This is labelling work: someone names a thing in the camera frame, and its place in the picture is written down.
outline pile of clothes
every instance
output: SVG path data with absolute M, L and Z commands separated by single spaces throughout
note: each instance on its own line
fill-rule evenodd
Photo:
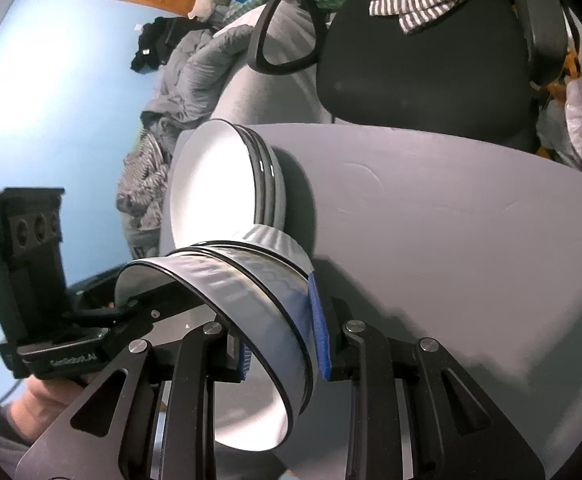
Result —
M 140 114 L 142 130 L 124 158 L 117 185 L 116 206 L 134 258 L 157 256 L 162 202 L 178 136 L 209 118 L 252 32 L 253 27 L 239 25 L 214 38 L 213 30 L 191 30 L 171 53 L 159 94 Z

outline silver bolt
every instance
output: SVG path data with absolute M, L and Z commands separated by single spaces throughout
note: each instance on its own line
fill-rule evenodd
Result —
M 141 354 L 148 346 L 148 343 L 144 339 L 136 339 L 129 343 L 129 351 L 132 354 Z
M 434 338 L 426 337 L 420 341 L 420 348 L 422 348 L 425 352 L 435 352 L 438 348 L 440 348 L 440 344 Z
M 363 321 L 357 319 L 352 319 L 351 321 L 348 321 L 345 326 L 347 327 L 347 330 L 349 332 L 353 332 L 354 334 L 364 332 L 367 327 L 367 325 L 365 325 Z
M 222 325 L 216 321 L 211 321 L 207 323 L 202 330 L 204 330 L 207 335 L 219 334 L 222 332 Z

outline stack of plates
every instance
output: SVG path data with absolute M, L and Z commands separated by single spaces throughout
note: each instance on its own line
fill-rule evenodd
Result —
M 175 247 L 222 239 L 253 224 L 282 229 L 285 184 L 276 155 L 257 132 L 223 120 L 202 124 L 171 174 Z
M 215 439 L 251 451 L 282 444 L 317 379 L 308 275 L 302 247 L 273 227 L 136 260 L 116 283 L 116 304 L 168 282 L 193 292 L 253 353 L 241 384 L 215 385 Z

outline person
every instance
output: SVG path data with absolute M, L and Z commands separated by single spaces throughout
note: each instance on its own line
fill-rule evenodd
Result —
M 28 448 L 84 389 L 72 380 L 33 376 L 24 384 L 19 397 L 0 405 L 0 466 L 11 478 Z M 215 465 L 218 480 L 275 480 L 287 469 L 270 451 L 247 452 L 217 442 Z

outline gray table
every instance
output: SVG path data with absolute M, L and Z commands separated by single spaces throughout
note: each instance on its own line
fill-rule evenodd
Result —
M 285 230 L 330 292 L 388 336 L 439 339 L 551 476 L 582 439 L 582 174 L 423 132 L 254 128 L 285 176 Z M 276 451 L 303 480 L 344 478 L 349 398 L 319 384 Z

